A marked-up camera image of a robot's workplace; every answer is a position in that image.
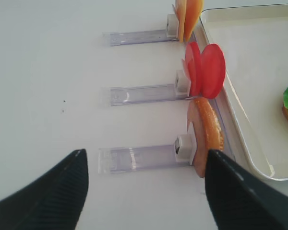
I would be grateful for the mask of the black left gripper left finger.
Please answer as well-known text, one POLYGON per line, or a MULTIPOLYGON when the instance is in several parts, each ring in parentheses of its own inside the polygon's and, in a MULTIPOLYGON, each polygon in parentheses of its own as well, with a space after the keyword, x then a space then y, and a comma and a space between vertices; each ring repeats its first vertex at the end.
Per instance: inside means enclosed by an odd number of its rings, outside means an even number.
POLYGON ((73 230, 89 187, 85 149, 0 201, 0 230, 73 230))

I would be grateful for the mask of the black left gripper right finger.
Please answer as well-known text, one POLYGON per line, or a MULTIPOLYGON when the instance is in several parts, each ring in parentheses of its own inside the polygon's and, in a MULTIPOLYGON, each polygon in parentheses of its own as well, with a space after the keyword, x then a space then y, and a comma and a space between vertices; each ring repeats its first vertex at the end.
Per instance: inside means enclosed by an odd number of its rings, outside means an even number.
POLYGON ((288 230, 288 196, 223 152, 208 152, 205 193, 220 230, 288 230))

